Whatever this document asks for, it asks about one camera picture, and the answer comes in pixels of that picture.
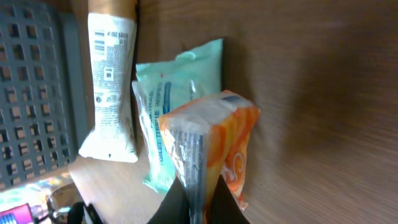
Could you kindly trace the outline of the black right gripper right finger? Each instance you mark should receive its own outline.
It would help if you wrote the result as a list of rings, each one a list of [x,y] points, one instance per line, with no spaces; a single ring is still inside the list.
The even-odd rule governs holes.
[[[249,224],[220,175],[211,202],[211,224]]]

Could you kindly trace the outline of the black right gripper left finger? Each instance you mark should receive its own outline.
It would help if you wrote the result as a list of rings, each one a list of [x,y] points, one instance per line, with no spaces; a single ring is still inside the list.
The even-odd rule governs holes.
[[[176,178],[148,224],[190,224],[190,206],[184,188]]]

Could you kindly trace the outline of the small orange white packet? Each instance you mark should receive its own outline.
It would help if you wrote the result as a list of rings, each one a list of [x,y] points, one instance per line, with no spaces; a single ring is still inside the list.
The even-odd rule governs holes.
[[[220,177],[238,209],[245,209],[243,186],[247,147],[259,108],[232,91],[204,96],[158,118],[162,140],[187,195],[191,223],[209,223],[211,200]]]

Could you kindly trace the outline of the mint green wipes pack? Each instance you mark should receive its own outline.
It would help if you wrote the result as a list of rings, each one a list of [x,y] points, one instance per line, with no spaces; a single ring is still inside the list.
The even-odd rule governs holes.
[[[194,99],[221,91],[223,39],[212,40],[166,62],[138,63],[132,89],[150,171],[143,183],[158,194],[171,187],[175,170],[158,118]]]

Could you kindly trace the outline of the white shampoo tube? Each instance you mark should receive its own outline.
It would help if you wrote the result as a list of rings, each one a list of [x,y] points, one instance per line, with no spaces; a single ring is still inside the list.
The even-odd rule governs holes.
[[[137,0],[89,0],[88,39],[95,126],[79,153],[106,161],[138,160],[131,109]]]

